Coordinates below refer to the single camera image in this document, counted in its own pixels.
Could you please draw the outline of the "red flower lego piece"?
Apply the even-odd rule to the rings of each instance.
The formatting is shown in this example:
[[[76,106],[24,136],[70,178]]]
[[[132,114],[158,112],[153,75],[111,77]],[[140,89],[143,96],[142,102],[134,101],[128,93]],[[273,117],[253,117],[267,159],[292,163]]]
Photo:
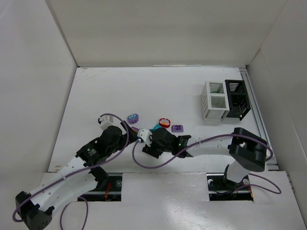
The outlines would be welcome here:
[[[171,126],[171,121],[167,118],[160,118],[159,125],[163,128],[169,128]]]

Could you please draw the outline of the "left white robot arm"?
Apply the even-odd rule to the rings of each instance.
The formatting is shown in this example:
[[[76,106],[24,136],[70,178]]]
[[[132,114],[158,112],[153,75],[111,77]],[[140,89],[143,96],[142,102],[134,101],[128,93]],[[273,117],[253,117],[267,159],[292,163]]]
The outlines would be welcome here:
[[[21,191],[16,196],[15,214],[28,229],[43,230],[62,207],[107,184],[109,175],[101,164],[137,140],[137,132],[125,121],[120,124],[125,128],[125,134],[121,128],[109,125],[101,136],[81,147],[49,182],[28,193]]]

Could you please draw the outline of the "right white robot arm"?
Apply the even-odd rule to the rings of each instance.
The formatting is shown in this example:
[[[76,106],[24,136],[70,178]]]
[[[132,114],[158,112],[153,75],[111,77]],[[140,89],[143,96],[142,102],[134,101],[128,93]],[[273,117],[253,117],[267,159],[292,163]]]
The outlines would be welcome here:
[[[145,146],[142,152],[155,158],[170,152],[178,158],[193,158],[202,155],[225,155],[234,159],[224,171],[224,179],[240,183],[250,172],[265,170],[268,143],[253,133],[236,127],[230,134],[211,138],[194,138],[191,135],[175,136],[165,128],[154,131],[141,129],[137,137]]]

